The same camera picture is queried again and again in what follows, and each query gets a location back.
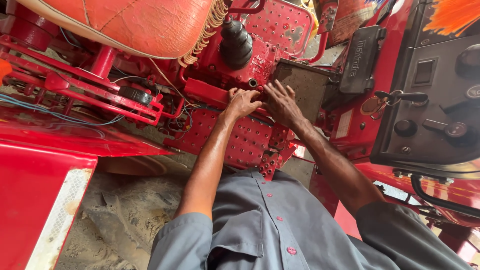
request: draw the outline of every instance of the reflective strip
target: reflective strip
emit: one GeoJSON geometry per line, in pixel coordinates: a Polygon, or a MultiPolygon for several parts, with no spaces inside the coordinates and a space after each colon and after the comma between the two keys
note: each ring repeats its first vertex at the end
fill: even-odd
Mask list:
{"type": "Polygon", "coordinates": [[[91,175],[92,169],[67,173],[25,270],[54,268],[91,175]]]}

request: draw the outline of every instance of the tire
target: tire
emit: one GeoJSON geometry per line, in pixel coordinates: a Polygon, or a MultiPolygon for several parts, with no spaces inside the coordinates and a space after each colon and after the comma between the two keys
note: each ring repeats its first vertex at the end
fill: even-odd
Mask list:
{"type": "Polygon", "coordinates": [[[154,156],[163,176],[95,172],[55,269],[145,270],[152,241],[180,202],[190,171],[154,156]]]}

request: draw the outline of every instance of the man's left hand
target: man's left hand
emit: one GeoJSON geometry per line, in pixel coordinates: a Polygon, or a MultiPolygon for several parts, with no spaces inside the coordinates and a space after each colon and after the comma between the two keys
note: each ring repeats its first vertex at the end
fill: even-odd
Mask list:
{"type": "Polygon", "coordinates": [[[251,114],[254,110],[262,106],[261,101],[252,102],[252,98],[260,95],[260,92],[252,90],[232,88],[228,91],[230,103],[227,105],[224,113],[233,120],[238,120],[251,114]]]}

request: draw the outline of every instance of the man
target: man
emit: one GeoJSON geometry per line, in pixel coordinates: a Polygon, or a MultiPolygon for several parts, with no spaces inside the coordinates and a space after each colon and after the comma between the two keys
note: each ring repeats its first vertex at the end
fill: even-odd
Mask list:
{"type": "Polygon", "coordinates": [[[295,93],[275,81],[257,91],[233,88],[230,103],[193,167],[174,219],[155,237],[149,270],[467,270],[412,210],[386,203],[380,191],[331,146],[295,104],[295,93]],[[325,179],[357,220],[363,242],[346,235],[297,180],[258,170],[221,181],[235,121],[263,106],[295,132],[325,179]]]}

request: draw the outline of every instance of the tractor seat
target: tractor seat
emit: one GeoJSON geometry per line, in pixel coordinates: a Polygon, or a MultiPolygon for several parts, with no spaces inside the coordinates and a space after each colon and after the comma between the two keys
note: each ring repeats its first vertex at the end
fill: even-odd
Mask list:
{"type": "Polygon", "coordinates": [[[85,38],[133,55],[196,61],[222,24],[223,0],[17,0],[45,19],[85,38]]]}

